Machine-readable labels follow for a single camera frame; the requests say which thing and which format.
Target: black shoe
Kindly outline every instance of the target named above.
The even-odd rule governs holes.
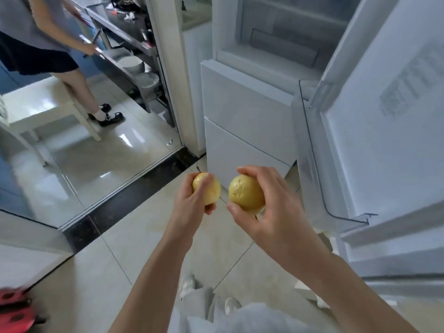
[[[111,111],[111,106],[109,104],[102,104],[102,105],[99,105],[99,109],[104,113],[108,113],[109,111]],[[94,117],[91,113],[88,113],[88,117],[91,120],[96,119],[96,117]]]
[[[105,120],[103,120],[102,122],[101,121],[97,121],[97,122],[99,123],[100,126],[107,127],[112,124],[121,123],[122,121],[125,120],[125,117],[123,116],[123,114],[121,112],[116,112],[114,114],[115,114],[115,116],[113,118],[111,118],[109,116],[109,114],[107,113],[106,114],[107,118]]]

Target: freezer drawer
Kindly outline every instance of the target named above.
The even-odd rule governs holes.
[[[259,151],[205,117],[208,171],[228,189],[231,180],[238,176],[236,168],[244,165],[275,167],[285,177],[290,166]]]
[[[296,143],[291,95],[214,60],[202,63],[202,89],[205,117],[293,165]]]

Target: white chair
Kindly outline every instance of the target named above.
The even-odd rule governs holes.
[[[49,77],[21,89],[0,96],[0,127],[12,134],[34,153],[42,166],[46,162],[36,147],[30,145],[20,133],[29,132],[38,141],[34,128],[73,114],[92,137],[101,141],[96,130],[87,121],[87,114],[73,98],[65,84]]]

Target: gray shirt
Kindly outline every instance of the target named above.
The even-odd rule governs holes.
[[[72,34],[61,0],[44,0],[53,22]],[[32,17],[28,0],[0,0],[0,31],[40,49],[68,51],[68,47],[42,32]]]

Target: white refrigerator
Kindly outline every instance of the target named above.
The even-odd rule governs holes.
[[[444,0],[213,0],[207,162],[297,161],[313,226],[381,296],[444,299]]]

